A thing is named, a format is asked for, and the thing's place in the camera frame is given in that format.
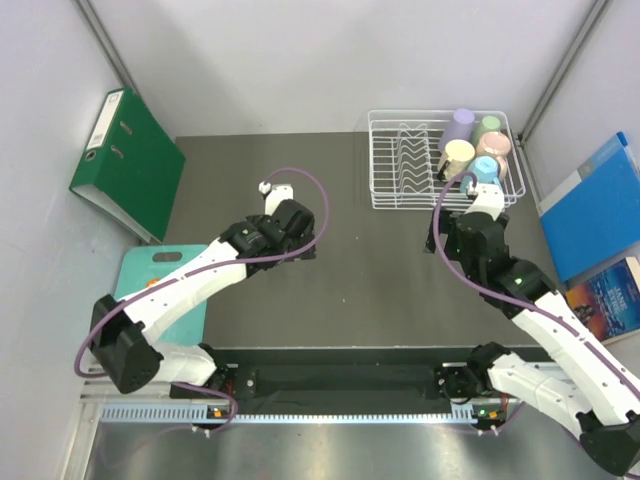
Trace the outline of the white wire dish rack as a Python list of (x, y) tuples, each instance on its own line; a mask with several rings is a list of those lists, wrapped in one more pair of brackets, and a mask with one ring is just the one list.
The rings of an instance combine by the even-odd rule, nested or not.
[[(496, 110), (470, 110), (474, 127), (486, 116), (500, 121), (500, 132), (512, 141), (508, 117)], [(454, 118), (454, 110), (377, 109), (368, 113), (369, 191), (374, 209), (432, 210), (445, 185), (438, 179), (439, 142)], [(506, 174), (501, 180), (505, 206), (526, 193), (517, 149), (506, 155)], [(453, 188), (444, 208), (464, 211), (471, 205), (464, 193)]]

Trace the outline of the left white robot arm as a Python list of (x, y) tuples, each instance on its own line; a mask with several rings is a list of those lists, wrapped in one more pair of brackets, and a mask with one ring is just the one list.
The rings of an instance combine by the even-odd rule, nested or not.
[(111, 295), (94, 305), (89, 349), (122, 394), (148, 383), (194, 385), (205, 396), (226, 387), (227, 374), (203, 344), (178, 345), (162, 336), (180, 318), (223, 289), (267, 270), (283, 254), (304, 254), (314, 239), (314, 214), (283, 200), (271, 214), (232, 224), (187, 264), (120, 300)]

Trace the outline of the purple cup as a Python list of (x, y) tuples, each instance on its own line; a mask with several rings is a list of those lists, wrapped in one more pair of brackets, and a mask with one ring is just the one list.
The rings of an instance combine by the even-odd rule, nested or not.
[(469, 141), (475, 122), (475, 114), (466, 108), (459, 108), (453, 112), (438, 143), (438, 150), (443, 153), (446, 145), (452, 140)]

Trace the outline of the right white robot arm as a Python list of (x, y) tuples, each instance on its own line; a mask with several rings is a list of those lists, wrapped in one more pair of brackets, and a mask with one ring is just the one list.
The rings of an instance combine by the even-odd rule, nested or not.
[(435, 209), (425, 248), (466, 286), (526, 332), (567, 375), (542, 373), (489, 343), (468, 360), (476, 394), (514, 396), (560, 424), (603, 470), (633, 477), (639, 465), (639, 379), (574, 316), (532, 262), (509, 253), (506, 215)]

